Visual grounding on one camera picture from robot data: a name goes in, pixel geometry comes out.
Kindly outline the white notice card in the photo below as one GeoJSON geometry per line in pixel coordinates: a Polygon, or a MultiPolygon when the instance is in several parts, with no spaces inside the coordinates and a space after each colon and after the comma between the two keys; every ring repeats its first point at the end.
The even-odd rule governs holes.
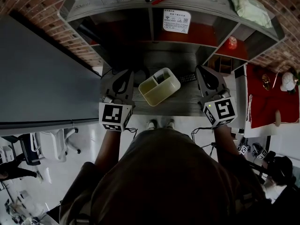
{"type": "Polygon", "coordinates": [[[188,11],[164,9],[162,28],[168,32],[188,34],[191,14],[188,11]]]}

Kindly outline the grey wooden desk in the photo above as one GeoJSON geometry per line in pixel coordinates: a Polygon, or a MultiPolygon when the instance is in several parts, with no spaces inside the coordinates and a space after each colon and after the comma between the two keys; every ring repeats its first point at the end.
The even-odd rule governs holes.
{"type": "MultiPolygon", "coordinates": [[[[183,44],[141,44],[144,64],[149,69],[150,76],[162,68],[169,68],[176,78],[195,71],[201,62],[207,62],[211,58],[213,48],[204,46],[184,47],[183,44]]],[[[104,82],[109,81],[117,72],[107,63],[104,65],[104,82]]],[[[135,73],[134,82],[144,79],[144,73],[135,73]]],[[[162,115],[162,116],[202,116],[200,109],[201,93],[196,81],[182,83],[181,88],[157,106],[150,106],[138,87],[134,87],[133,101],[135,103],[134,114],[136,115],[162,115]]]]}

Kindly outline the person's left forearm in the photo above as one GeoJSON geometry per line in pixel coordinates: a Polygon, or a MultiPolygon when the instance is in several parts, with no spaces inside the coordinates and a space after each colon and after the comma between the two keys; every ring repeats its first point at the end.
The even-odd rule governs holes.
{"type": "Polygon", "coordinates": [[[103,170],[110,170],[119,160],[121,132],[107,130],[95,165],[103,170]]]}

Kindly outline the black chair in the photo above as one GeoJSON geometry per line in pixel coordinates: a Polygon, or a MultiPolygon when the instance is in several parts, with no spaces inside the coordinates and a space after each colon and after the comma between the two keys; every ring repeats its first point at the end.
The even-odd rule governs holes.
{"type": "Polygon", "coordinates": [[[22,148],[23,155],[25,157],[24,161],[26,161],[27,165],[37,166],[41,164],[38,153],[31,150],[31,134],[23,134],[18,137],[14,135],[2,136],[1,138],[10,143],[9,148],[12,149],[14,158],[16,158],[14,143],[19,142],[22,148]]]}

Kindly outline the black desk lamp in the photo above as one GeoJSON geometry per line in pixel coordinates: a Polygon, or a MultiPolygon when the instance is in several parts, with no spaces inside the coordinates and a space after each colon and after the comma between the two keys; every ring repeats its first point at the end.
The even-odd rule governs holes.
{"type": "MultiPolygon", "coordinates": [[[[147,22],[130,23],[128,21],[107,22],[95,25],[83,20],[78,31],[98,43],[99,52],[106,63],[116,72],[129,69],[134,73],[144,73],[150,77],[143,58],[141,42],[150,41],[150,26],[147,22]]],[[[138,87],[144,79],[134,82],[138,87]]]]}

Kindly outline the white office chair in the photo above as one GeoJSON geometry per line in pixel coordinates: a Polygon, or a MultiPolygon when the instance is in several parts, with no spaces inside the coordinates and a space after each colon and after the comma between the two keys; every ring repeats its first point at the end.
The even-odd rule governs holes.
{"type": "Polygon", "coordinates": [[[78,133],[74,127],[65,132],[64,129],[36,132],[30,135],[31,151],[36,152],[38,160],[48,159],[64,163],[70,151],[80,154],[81,150],[70,142],[70,137],[78,133]]]}

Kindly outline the person's right forearm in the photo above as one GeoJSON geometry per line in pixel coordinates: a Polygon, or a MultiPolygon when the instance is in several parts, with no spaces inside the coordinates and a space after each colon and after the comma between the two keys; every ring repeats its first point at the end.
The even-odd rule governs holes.
{"type": "Polygon", "coordinates": [[[229,154],[238,156],[239,152],[231,136],[231,129],[222,125],[214,129],[215,143],[217,145],[217,157],[219,162],[225,160],[229,154]]]}

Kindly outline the red apple ornament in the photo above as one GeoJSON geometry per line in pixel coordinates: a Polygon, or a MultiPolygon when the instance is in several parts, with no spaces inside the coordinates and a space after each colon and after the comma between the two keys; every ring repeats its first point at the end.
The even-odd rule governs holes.
{"type": "Polygon", "coordinates": [[[230,36],[224,43],[225,47],[230,50],[235,50],[238,46],[238,41],[234,36],[230,36]]]}

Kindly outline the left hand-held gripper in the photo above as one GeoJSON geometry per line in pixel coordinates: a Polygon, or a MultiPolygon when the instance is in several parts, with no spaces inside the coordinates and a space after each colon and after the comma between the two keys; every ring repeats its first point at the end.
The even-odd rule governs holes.
{"type": "Polygon", "coordinates": [[[131,101],[134,88],[134,72],[123,70],[113,76],[106,84],[103,101],[99,103],[99,123],[109,131],[123,132],[133,114],[131,101]]]}

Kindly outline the green potted plant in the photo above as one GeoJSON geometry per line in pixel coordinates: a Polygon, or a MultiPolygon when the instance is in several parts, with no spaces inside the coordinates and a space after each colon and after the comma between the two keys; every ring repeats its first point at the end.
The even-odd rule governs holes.
{"type": "Polygon", "coordinates": [[[289,91],[289,94],[294,94],[296,92],[296,87],[300,85],[300,72],[297,72],[294,69],[290,69],[290,72],[293,74],[293,81],[295,83],[294,88],[289,91]]]}

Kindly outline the cream desk organizer box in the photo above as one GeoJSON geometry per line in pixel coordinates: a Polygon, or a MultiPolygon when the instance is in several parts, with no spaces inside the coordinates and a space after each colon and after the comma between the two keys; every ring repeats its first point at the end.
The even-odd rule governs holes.
{"type": "Polygon", "coordinates": [[[139,85],[139,92],[150,106],[157,106],[180,88],[181,83],[179,80],[169,68],[165,67],[142,82],[139,85]],[[170,77],[161,84],[158,84],[155,77],[160,74],[169,74],[170,77]]]}

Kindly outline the black remote control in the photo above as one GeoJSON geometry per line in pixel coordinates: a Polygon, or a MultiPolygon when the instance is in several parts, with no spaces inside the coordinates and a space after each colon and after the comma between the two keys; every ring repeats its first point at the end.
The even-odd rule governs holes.
{"type": "Polygon", "coordinates": [[[196,80],[197,80],[197,78],[196,78],[195,73],[189,73],[189,74],[181,76],[179,78],[180,83],[189,83],[189,82],[193,82],[196,80]]]}

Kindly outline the green wipes packet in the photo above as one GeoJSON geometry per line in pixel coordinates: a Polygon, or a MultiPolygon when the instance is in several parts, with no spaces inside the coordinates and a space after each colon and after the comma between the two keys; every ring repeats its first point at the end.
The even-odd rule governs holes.
{"type": "Polygon", "coordinates": [[[252,21],[267,29],[273,28],[269,14],[262,3],[257,0],[231,0],[239,17],[252,21]]]}

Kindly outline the white globe lamp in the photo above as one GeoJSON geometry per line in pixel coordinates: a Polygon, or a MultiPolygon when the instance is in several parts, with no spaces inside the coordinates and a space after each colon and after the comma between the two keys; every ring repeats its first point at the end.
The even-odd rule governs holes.
{"type": "Polygon", "coordinates": [[[290,72],[290,69],[294,69],[296,70],[292,65],[288,65],[286,63],[281,63],[281,65],[279,66],[278,70],[277,70],[277,73],[276,73],[276,76],[275,76],[275,79],[274,79],[274,83],[273,83],[273,88],[275,87],[276,85],[276,81],[277,81],[277,78],[278,78],[278,75],[279,75],[279,72],[282,68],[284,67],[289,67],[288,71],[287,72],[284,72],[282,74],[282,77],[281,77],[281,85],[280,85],[280,89],[281,91],[283,92],[289,92],[291,91],[294,86],[295,86],[295,83],[293,81],[293,74],[290,72]]]}

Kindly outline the wooden desk organizer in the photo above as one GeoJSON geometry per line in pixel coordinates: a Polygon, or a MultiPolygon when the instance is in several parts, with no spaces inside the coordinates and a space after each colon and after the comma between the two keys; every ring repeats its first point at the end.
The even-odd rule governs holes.
{"type": "Polygon", "coordinates": [[[208,67],[216,72],[229,75],[232,72],[233,58],[213,55],[208,61],[208,67]]]}

